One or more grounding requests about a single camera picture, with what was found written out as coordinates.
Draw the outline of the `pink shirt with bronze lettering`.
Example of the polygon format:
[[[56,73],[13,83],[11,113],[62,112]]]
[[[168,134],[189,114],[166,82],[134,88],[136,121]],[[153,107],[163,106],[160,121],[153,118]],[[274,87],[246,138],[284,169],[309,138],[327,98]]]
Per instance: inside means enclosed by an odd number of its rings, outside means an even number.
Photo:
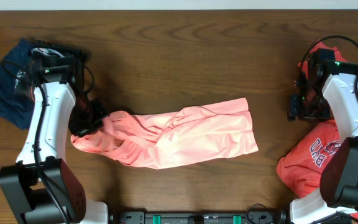
[[[258,151],[245,98],[177,112],[130,115],[116,111],[97,131],[72,136],[77,149],[125,166],[168,169]]]

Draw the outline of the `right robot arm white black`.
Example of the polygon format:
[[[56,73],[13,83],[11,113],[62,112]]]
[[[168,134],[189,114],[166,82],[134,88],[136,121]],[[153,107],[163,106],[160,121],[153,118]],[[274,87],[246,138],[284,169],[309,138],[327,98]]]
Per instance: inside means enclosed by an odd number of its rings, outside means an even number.
[[[333,112],[341,147],[323,170],[319,188],[290,204],[291,223],[323,223],[358,212],[358,65],[323,60],[313,82]]]

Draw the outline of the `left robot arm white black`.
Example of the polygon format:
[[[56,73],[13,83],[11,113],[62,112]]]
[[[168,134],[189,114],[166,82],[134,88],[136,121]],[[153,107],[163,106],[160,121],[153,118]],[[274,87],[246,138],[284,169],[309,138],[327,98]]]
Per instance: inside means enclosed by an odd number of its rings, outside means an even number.
[[[24,147],[0,170],[0,188],[17,223],[109,223],[108,206],[86,198],[65,161],[71,111],[82,88],[72,65],[26,73],[35,84],[34,112]]]

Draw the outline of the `red shirt with navy lettering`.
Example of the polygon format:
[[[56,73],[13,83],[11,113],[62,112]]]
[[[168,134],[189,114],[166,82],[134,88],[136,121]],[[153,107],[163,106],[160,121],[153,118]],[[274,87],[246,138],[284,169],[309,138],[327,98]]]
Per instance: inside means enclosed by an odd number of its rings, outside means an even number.
[[[310,53],[318,49],[334,50],[335,59],[347,62],[337,47],[318,43]],[[282,157],[276,171],[282,182],[297,196],[303,198],[319,187],[323,169],[341,146],[340,135],[334,119],[318,122],[286,156]],[[358,219],[358,212],[351,214]]]

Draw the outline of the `black shirt orange swirl print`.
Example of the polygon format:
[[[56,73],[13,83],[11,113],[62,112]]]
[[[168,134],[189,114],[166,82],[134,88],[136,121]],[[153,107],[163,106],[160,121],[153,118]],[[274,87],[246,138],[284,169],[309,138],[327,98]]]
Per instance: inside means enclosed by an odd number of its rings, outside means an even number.
[[[29,68],[32,63],[32,55],[36,52],[47,56],[55,56],[55,57],[64,57],[66,55],[74,55],[79,60],[83,62],[84,68],[84,75],[85,75],[85,63],[88,61],[88,53],[84,50],[74,48],[72,46],[60,45],[51,42],[44,42],[38,40],[34,42],[34,46],[29,50],[30,59],[25,63],[24,69],[20,69],[19,73],[17,74],[18,77],[18,84],[17,84],[17,93],[22,96],[27,96],[31,100],[34,99],[32,96],[35,86],[37,83],[51,83],[45,82],[41,80],[41,77],[33,74]],[[75,96],[79,97],[80,99],[85,98],[85,91],[84,91],[84,80],[83,83],[73,83],[71,81],[63,81],[59,83],[67,83],[71,86],[72,90],[74,91]]]

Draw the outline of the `navy blue folded shirt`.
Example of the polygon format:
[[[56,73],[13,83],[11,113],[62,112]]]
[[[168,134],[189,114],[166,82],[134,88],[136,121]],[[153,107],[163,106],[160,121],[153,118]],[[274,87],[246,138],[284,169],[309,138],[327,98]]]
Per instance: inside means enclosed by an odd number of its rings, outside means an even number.
[[[29,50],[34,44],[26,39],[19,43],[0,61],[0,117],[19,129],[28,129],[34,111],[34,102],[17,93],[20,69],[30,59]]]

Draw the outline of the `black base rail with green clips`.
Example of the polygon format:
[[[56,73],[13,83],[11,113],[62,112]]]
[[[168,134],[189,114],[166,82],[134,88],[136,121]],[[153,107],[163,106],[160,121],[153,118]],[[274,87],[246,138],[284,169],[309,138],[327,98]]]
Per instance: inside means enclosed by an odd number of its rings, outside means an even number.
[[[246,211],[235,212],[148,212],[130,210],[112,213],[112,224],[291,224],[286,210],[251,206]]]

